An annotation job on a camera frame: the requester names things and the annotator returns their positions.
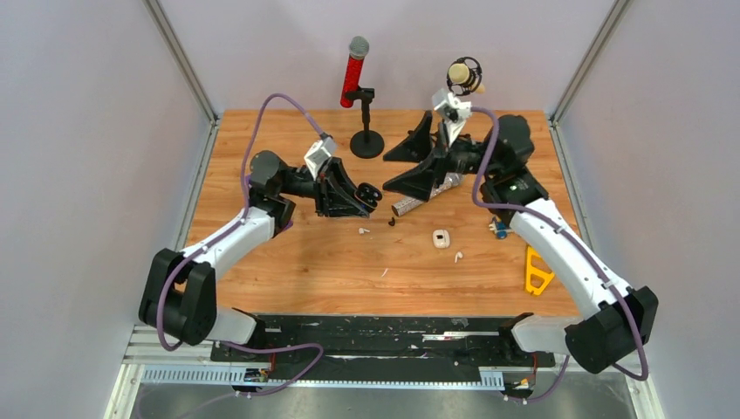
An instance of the wooden table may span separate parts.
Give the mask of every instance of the wooden table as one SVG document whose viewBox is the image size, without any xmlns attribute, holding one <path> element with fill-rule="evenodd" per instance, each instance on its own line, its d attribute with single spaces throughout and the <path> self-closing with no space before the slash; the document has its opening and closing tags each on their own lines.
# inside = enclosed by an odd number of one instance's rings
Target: wooden table
<svg viewBox="0 0 740 419">
<path fill-rule="evenodd" d="M 531 172 L 549 191 L 575 229 L 575 217 L 563 183 L 545 115 L 515 112 L 527 118 L 535 152 Z M 403 140 L 423 114 L 418 111 L 372 111 L 371 128 L 380 132 L 386 150 Z M 361 128 L 359 111 L 315 111 L 319 125 L 339 144 L 340 157 L 353 182 L 383 182 L 413 167 L 411 163 L 362 160 L 349 151 L 350 137 Z M 256 111 L 229 111 L 223 117 L 205 183 L 195 211 L 189 242 L 204 239 L 242 207 L 239 168 L 251 136 Z M 488 118 L 471 118 L 464 133 L 481 140 Z M 291 165 L 317 140 L 298 112 L 268 110 L 256 153 L 269 149 Z M 218 283 L 218 302 L 254 313 L 386 314 L 441 316 L 513 316 L 522 312 L 574 315 L 575 305 L 554 280 L 534 297 L 524 291 L 524 241 L 511 235 L 496 240 L 488 230 L 491 215 L 470 201 L 473 175 L 430 203 L 396 218 L 391 204 L 401 199 L 384 192 L 370 219 L 319 218 L 313 200 L 291 197 L 295 225 L 244 257 Z M 370 230 L 360 235 L 358 228 Z M 452 245 L 438 250 L 432 231 L 446 229 Z M 455 254 L 463 259 L 455 264 Z"/>
</svg>

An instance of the black microphone stand base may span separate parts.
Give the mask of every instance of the black microphone stand base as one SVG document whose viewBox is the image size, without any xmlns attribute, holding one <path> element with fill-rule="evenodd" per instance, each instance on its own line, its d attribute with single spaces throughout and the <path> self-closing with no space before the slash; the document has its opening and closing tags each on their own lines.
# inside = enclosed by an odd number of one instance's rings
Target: black microphone stand base
<svg viewBox="0 0 740 419">
<path fill-rule="evenodd" d="M 352 154 L 360 159 L 373 159 L 379 156 L 385 146 L 386 143 L 383 141 L 382 135 L 372 130 L 359 131 L 349 141 L 349 149 Z"/>
<path fill-rule="evenodd" d="M 354 102 L 360 100 L 362 103 L 362 131 L 352 136 L 349 149 L 352 154 L 360 159 L 373 159 L 383 152 L 386 143 L 383 136 L 370 129 L 370 104 L 375 98 L 375 89 L 371 87 L 358 87 L 353 92 L 345 93 L 345 98 Z"/>
</svg>

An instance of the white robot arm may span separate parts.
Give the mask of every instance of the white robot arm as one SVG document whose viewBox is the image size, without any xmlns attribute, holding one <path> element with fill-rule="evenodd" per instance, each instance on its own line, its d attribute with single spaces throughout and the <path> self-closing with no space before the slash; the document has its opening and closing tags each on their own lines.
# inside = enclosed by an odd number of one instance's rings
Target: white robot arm
<svg viewBox="0 0 740 419">
<path fill-rule="evenodd" d="M 335 149 L 332 137 L 323 136 L 306 153 L 301 168 L 288 166 L 271 151 L 255 155 L 250 163 L 250 207 L 246 216 L 242 208 L 201 242 L 181 251 L 159 251 L 139 306 L 140 320 L 156 326 L 157 306 L 167 278 L 178 264 L 189 259 L 175 273 L 176 284 L 187 280 L 184 291 L 171 286 L 165 298 L 165 333 L 196 345 L 203 340 L 243 344 L 263 332 L 264 325 L 248 313 L 216 306 L 216 281 L 250 251 L 291 227 L 295 203 L 282 194 L 312 198 L 319 216 L 370 216 L 382 194 L 367 183 L 355 186 L 341 159 L 332 157 Z"/>
<path fill-rule="evenodd" d="M 445 89 L 437 92 L 432 101 L 442 116 L 437 132 L 430 132 L 431 113 L 425 113 L 407 139 L 383 157 L 386 161 L 415 162 L 417 166 L 383 184 L 383 189 L 427 201 L 431 190 L 439 186 L 447 173 L 475 174 L 482 164 L 487 164 L 480 189 L 483 200 L 503 204 L 490 211 L 539 253 L 572 295 L 580 312 L 580 317 L 573 318 L 527 313 L 515 318 L 500 333 L 510 338 L 518 351 L 570 354 L 584 369 L 598 373 L 636 347 L 625 313 L 611 291 L 613 285 L 627 303 L 643 343 L 647 342 L 657 298 L 647 287 L 634 290 L 608 269 L 564 221 L 547 191 L 526 167 L 534 151 L 526 119 L 505 115 L 498 120 L 496 139 L 490 138 L 491 129 L 484 141 L 475 142 L 460 135 L 472 109 L 469 102 L 461 102 Z M 484 163 L 490 141 L 496 142 L 491 158 Z M 523 207 L 546 216 L 559 227 L 553 229 L 537 216 L 520 210 Z M 606 283 L 565 233 L 572 235 L 601 266 Z"/>
</svg>

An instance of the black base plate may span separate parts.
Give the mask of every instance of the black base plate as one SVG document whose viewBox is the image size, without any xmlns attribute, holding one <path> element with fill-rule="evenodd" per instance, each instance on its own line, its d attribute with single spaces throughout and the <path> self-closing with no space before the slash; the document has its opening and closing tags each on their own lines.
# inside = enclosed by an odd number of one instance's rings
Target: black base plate
<svg viewBox="0 0 740 419">
<path fill-rule="evenodd" d="M 367 132 L 367 138 L 365 138 L 365 131 L 359 131 L 349 141 L 349 149 L 352 150 L 352 154 L 360 159 L 372 159 L 379 156 L 385 146 L 383 136 L 373 130 Z"/>
<path fill-rule="evenodd" d="M 509 318 L 281 316 L 260 315 L 268 330 L 267 347 L 318 342 L 324 357 L 306 380 L 346 381 L 479 381 L 478 367 L 531 367 L 525 355 L 505 359 L 496 335 L 470 335 L 459 340 L 425 340 L 423 335 L 445 332 L 496 332 Z M 344 355 L 369 358 L 338 358 Z M 303 369 L 316 351 L 306 349 L 278 354 L 270 378 L 289 379 Z M 253 355 L 213 347 L 211 360 L 267 362 L 268 355 Z M 552 354 L 538 353 L 538 366 L 553 367 Z"/>
</svg>

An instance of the small blue object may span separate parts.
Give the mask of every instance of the small blue object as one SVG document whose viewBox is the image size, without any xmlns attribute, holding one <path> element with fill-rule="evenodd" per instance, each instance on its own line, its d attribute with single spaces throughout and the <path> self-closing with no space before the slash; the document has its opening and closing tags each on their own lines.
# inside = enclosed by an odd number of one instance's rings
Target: small blue object
<svg viewBox="0 0 740 419">
<path fill-rule="evenodd" d="M 506 224 L 495 216 L 490 220 L 489 229 L 496 234 L 496 238 L 499 240 L 503 240 L 509 236 L 509 230 L 506 229 Z"/>
</svg>

